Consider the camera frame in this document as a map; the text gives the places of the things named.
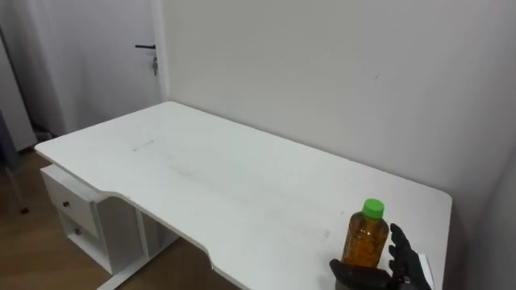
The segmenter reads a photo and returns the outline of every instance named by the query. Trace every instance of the desk drawer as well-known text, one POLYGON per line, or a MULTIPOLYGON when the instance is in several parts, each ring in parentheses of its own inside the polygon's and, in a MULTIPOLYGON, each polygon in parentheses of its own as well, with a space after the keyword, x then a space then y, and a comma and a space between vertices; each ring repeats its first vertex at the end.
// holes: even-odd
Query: desk drawer
POLYGON ((41 172, 52 203, 98 238, 95 201, 100 196, 56 165, 42 168, 41 172))

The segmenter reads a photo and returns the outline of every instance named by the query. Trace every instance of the desk surface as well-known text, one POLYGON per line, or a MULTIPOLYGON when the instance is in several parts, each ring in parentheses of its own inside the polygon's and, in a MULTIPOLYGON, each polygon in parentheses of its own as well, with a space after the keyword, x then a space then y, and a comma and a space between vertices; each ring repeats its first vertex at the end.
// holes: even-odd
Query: desk surface
POLYGON ((452 199, 436 189, 174 102, 36 150, 202 248, 241 288, 333 289, 328 263, 369 197, 442 287, 452 199))

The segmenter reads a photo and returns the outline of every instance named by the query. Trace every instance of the plastic bottle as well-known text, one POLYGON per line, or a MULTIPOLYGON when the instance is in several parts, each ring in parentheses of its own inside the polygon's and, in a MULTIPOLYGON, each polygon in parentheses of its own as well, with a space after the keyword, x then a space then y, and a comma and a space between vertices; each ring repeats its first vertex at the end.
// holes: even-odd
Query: plastic bottle
POLYGON ((376 267, 389 236, 389 225, 384 221, 384 204, 368 199, 361 212, 349 220, 342 262, 351 265, 376 267))

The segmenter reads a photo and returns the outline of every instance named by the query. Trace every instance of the door frame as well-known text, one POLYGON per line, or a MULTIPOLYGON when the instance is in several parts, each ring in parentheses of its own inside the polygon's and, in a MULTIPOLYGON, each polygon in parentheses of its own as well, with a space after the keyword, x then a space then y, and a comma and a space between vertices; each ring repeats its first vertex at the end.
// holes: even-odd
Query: door frame
POLYGON ((163 0, 151 0, 154 38, 156 39, 156 56, 159 61, 159 83, 161 100, 172 101, 169 83, 169 58, 166 49, 166 34, 164 32, 163 0))

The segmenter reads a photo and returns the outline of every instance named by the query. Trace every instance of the robotic hand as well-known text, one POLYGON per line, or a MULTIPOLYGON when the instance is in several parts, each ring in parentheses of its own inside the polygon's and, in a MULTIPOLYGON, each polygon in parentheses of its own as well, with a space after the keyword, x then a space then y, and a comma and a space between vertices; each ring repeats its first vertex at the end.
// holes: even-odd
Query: robotic hand
POLYGON ((390 230, 394 243, 394 246, 389 246, 389 253, 393 256, 389 261, 392 276, 375 267, 347 265, 333 259, 330 267, 337 281, 351 290, 431 290, 419 255, 410 247, 402 229, 391 224, 390 230))

